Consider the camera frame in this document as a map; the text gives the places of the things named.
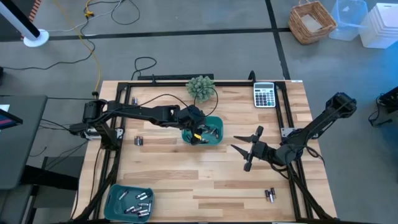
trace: white plastic container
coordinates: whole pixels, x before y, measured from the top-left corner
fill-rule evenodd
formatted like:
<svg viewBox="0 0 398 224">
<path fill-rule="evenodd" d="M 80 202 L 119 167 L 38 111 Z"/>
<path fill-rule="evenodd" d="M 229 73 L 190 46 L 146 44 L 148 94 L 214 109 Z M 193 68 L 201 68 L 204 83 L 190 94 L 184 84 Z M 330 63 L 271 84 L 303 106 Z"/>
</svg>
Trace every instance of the white plastic container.
<svg viewBox="0 0 398 224">
<path fill-rule="evenodd" d="M 362 22 L 364 47 L 386 49 L 398 41 L 398 4 L 377 3 Z"/>
<path fill-rule="evenodd" d="M 332 39 L 351 41 L 358 34 L 363 19 L 368 14 L 368 5 L 364 0 L 337 0 L 331 15 L 338 27 L 329 34 Z"/>
</svg>

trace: yellow cable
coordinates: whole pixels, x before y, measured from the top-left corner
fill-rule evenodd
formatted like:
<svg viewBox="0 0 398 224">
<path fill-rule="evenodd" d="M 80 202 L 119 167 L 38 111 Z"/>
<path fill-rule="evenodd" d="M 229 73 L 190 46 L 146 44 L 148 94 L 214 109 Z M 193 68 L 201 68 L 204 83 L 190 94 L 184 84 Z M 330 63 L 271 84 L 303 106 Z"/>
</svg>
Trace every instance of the yellow cable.
<svg viewBox="0 0 398 224">
<path fill-rule="evenodd" d="M 62 6 L 60 5 L 60 3 L 58 2 L 58 0 L 52 0 L 55 5 L 58 7 L 58 9 L 62 12 L 62 14 L 65 16 L 65 19 L 69 22 L 69 24 L 73 27 L 73 30 L 75 30 L 75 32 L 77 33 L 77 35 L 79 36 L 80 42 L 90 51 L 90 53 L 93 55 L 93 58 L 95 60 L 95 62 L 97 63 L 97 69 L 98 69 L 98 79 L 97 79 L 97 84 L 95 86 L 95 90 L 97 91 L 98 86 L 100 85 L 100 80 L 101 80 L 101 65 L 100 62 L 98 61 L 97 57 L 95 56 L 93 50 L 87 46 L 87 44 L 83 41 L 83 38 L 81 38 L 80 33 L 77 31 L 75 25 L 73 24 L 73 22 L 69 19 L 68 14 L 63 10 Z"/>
<path fill-rule="evenodd" d="M 90 16 L 94 16 L 94 12 L 92 12 L 92 11 L 90 11 L 89 9 L 88 9 L 88 3 L 90 3 L 92 0 L 87 0 L 87 2 L 86 2 L 86 13 L 85 13 L 85 16 L 86 17 L 90 17 Z"/>
</svg>

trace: table leg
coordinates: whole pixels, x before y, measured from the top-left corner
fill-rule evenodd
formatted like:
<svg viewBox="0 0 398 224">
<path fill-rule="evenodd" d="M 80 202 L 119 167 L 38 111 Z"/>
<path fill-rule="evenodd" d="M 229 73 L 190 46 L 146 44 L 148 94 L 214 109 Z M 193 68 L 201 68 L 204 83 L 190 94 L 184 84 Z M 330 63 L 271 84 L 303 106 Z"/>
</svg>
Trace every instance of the table leg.
<svg viewBox="0 0 398 224">
<path fill-rule="evenodd" d="M 77 190 L 79 179 L 26 165 L 21 184 L 37 184 L 59 189 Z"/>
</svg>

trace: white pole base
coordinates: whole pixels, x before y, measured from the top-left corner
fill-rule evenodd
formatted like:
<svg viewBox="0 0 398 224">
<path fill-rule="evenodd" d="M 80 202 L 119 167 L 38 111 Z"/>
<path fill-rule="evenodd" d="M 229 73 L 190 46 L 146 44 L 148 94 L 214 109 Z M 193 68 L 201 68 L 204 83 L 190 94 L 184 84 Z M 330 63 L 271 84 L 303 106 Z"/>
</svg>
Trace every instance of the white pole base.
<svg viewBox="0 0 398 224">
<path fill-rule="evenodd" d="M 35 40 L 29 40 L 28 38 L 24 37 L 24 44 L 28 47 L 40 47 L 41 45 L 45 44 L 49 38 L 50 34 L 43 29 L 39 29 L 40 35 Z"/>
</svg>

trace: succulent plant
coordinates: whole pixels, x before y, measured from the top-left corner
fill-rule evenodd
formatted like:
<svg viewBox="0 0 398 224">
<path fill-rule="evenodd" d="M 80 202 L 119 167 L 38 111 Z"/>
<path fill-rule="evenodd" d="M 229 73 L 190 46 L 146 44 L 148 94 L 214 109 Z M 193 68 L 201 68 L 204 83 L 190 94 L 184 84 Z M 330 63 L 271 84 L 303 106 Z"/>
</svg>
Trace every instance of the succulent plant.
<svg viewBox="0 0 398 224">
<path fill-rule="evenodd" d="M 197 98 L 197 102 L 202 103 L 214 95 L 216 88 L 214 81 L 209 79 L 209 77 L 199 76 L 197 78 L 192 78 L 186 84 L 189 95 L 193 98 Z"/>
</svg>

